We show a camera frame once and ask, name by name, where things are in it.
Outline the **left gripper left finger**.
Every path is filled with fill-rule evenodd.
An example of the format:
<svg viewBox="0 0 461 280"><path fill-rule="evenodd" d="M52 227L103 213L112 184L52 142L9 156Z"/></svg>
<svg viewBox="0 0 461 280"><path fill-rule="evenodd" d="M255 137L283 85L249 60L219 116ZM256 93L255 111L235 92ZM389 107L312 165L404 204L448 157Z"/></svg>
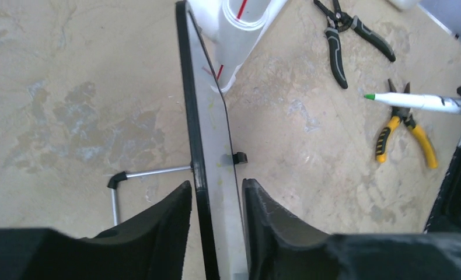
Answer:
<svg viewBox="0 0 461 280"><path fill-rule="evenodd" d="M0 229L0 279L180 279L191 184L93 238L50 228Z"/></svg>

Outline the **white whiteboard marker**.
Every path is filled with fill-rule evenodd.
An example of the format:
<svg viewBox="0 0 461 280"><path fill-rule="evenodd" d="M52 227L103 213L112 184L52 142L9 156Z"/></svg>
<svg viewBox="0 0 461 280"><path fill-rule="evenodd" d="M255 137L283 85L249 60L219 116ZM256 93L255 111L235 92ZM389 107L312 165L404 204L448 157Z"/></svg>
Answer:
<svg viewBox="0 0 461 280"><path fill-rule="evenodd" d="M461 98L432 94L373 93L364 98L396 107L461 114Z"/></svg>

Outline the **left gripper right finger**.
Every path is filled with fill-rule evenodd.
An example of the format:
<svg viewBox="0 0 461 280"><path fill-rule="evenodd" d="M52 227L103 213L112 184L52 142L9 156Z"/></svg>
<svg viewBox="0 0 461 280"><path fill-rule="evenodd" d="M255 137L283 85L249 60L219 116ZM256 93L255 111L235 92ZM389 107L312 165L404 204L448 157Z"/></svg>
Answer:
<svg viewBox="0 0 461 280"><path fill-rule="evenodd" d="M461 234L328 234L242 183L250 279L461 279Z"/></svg>

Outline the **small black-framed whiteboard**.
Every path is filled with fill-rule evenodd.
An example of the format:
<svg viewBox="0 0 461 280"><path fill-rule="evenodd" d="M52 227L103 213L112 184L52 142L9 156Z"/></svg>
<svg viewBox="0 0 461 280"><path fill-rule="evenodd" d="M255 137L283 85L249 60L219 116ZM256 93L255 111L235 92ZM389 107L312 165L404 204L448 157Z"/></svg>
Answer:
<svg viewBox="0 0 461 280"><path fill-rule="evenodd" d="M181 74L205 274L247 279L245 234L226 104L189 1L175 5Z"/></svg>

